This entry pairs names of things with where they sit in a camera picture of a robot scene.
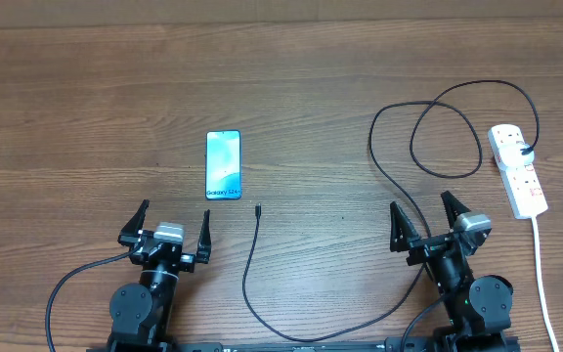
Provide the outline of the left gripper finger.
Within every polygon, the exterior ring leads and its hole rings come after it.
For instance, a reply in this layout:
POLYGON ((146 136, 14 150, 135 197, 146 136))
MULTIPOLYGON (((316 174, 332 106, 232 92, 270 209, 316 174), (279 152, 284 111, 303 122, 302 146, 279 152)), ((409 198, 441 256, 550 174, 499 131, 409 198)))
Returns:
POLYGON ((130 220, 123 226, 120 231, 120 236, 122 237, 136 237, 139 231, 143 228, 146 212, 150 205, 148 199, 144 199, 139 206, 136 213, 130 218, 130 220))
POLYGON ((212 243, 209 229, 210 210, 204 212, 201 224, 199 239, 197 242, 197 251, 195 261, 197 263, 208 263, 211 255, 212 243))

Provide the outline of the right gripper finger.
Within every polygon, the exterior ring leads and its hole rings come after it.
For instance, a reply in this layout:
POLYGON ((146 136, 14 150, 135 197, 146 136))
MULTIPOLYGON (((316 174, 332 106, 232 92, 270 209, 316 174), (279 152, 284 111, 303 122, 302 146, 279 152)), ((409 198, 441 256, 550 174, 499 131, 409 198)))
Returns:
POLYGON ((411 219, 395 201, 390 203, 390 217, 390 251, 402 252, 409 250, 413 242, 420 240, 420 235, 413 226, 411 219))
POLYGON ((460 214, 470 212, 470 209, 460 202, 451 192, 444 191, 441 193, 441 199, 447 214, 449 227, 451 230, 455 228, 455 222, 460 214))

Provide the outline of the Galaxy S24 smartphone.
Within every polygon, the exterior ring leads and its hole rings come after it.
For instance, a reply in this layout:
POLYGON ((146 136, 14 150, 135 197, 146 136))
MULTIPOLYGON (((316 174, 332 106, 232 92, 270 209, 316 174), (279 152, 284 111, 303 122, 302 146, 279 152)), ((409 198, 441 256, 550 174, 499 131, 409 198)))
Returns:
POLYGON ((205 196, 209 200, 240 199, 241 135, 238 130, 206 134, 205 196))

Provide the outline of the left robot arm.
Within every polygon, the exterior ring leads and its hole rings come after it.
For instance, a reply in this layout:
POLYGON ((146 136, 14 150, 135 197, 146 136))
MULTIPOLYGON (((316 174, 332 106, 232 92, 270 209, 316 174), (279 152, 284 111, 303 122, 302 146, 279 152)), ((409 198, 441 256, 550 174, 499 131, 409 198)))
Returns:
POLYGON ((176 351, 167 332, 179 274, 192 273, 211 255, 210 212, 203 213, 195 253, 183 250, 184 229, 161 222, 153 231, 143 228, 150 202, 145 199, 119 232, 117 241, 132 252, 131 263, 142 267, 140 279, 121 286, 110 299, 111 332, 106 349, 120 351, 176 351))

